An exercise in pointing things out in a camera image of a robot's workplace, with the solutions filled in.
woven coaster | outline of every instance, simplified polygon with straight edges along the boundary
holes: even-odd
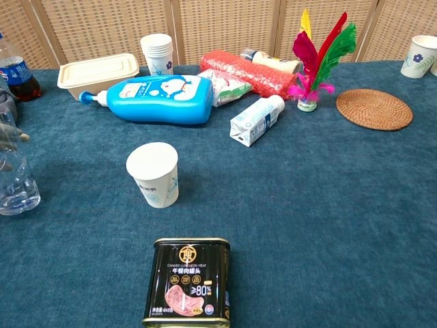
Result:
[[[412,121],[412,111],[406,103],[378,90],[345,91],[337,98],[337,108],[349,121],[374,130],[400,130]]]

luncheon meat can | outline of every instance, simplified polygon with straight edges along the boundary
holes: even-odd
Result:
[[[155,243],[143,324],[146,327],[229,327],[229,242],[163,238]]]

doraemon bottle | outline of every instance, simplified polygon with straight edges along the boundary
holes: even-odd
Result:
[[[210,117],[212,98],[209,79],[161,75],[125,80],[97,95],[85,91],[79,101],[98,101],[128,121],[202,124]]]

wicker room divider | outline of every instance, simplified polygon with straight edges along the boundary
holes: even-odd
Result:
[[[0,31],[32,68],[116,53],[146,65],[139,40],[173,38],[176,64],[245,47],[293,59],[300,15],[308,8],[318,49],[343,11],[355,22],[357,50],[343,61],[403,59],[411,37],[437,34],[437,0],[3,0]]]

red mesh bag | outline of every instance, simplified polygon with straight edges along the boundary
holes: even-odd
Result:
[[[278,94],[282,99],[291,99],[288,89],[296,84],[296,75],[294,74],[254,64],[222,50],[214,50],[202,56],[200,71],[203,72],[208,68],[228,72],[249,82],[253,86],[253,91],[262,97]]]

